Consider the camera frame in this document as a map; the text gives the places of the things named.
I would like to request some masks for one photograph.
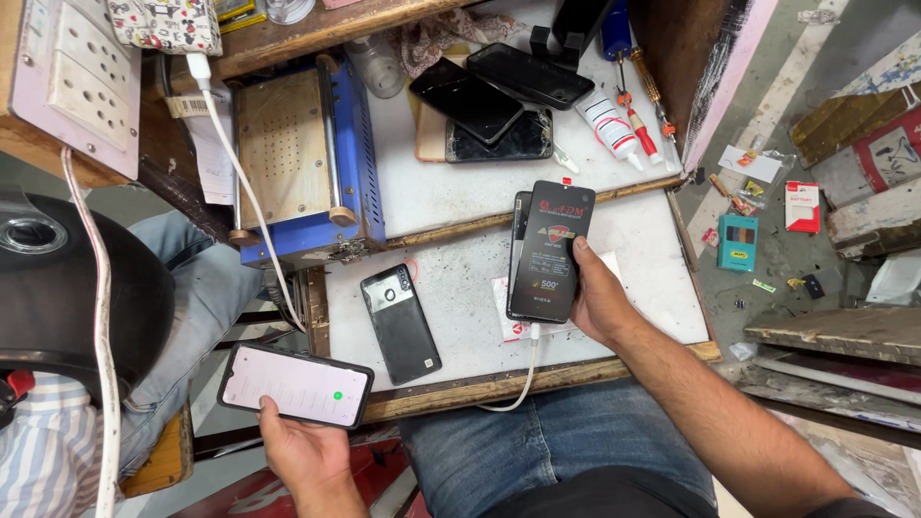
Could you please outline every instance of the teal box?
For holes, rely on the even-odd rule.
[[[717,266],[729,270],[754,270],[754,247],[758,241],[758,218],[734,214],[719,217]]]

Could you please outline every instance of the cartoon print fabric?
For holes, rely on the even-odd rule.
[[[223,53],[212,0],[113,0],[109,15],[124,45],[165,53]]]

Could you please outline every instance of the blue jeans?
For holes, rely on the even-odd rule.
[[[605,465],[644,467],[717,506],[710,473],[635,378],[528,396],[511,412],[469,407],[399,424],[436,518],[473,518]]]
[[[189,395],[199,364],[262,288],[262,270],[239,263],[239,252],[214,244],[173,211],[130,230],[176,281],[172,330],[157,363],[122,405],[122,478],[137,471],[160,432]]]

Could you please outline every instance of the hand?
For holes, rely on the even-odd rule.
[[[265,442],[265,459],[291,491],[298,515],[322,515],[318,509],[351,507],[356,502],[364,514],[352,479],[345,430],[282,419],[278,405],[268,395],[259,398],[259,406],[256,418]],[[308,507],[312,512],[301,512]]]
[[[589,338],[605,346],[619,344],[631,330],[651,326],[627,299],[617,276],[579,236],[573,242],[579,265],[579,292],[569,318]]]

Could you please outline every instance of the black smartphone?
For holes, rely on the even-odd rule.
[[[441,369],[435,340],[406,265],[361,281],[361,294],[394,385]]]
[[[486,144],[448,121],[445,161],[490,162],[548,159],[554,153],[554,116],[550,110],[526,110],[494,144]]]
[[[467,70],[557,110],[569,110],[595,89],[591,79],[504,43],[493,43],[468,57]]]
[[[520,102],[444,57],[409,89],[486,144],[498,140],[524,111]]]
[[[589,233],[594,206],[591,189],[543,180],[534,184],[517,262],[516,236],[512,239],[509,319],[546,324],[564,324],[569,319],[578,286],[573,240]]]
[[[283,418],[354,430],[373,382],[374,371],[362,365],[240,342],[230,349],[217,403],[259,412],[268,395]]]

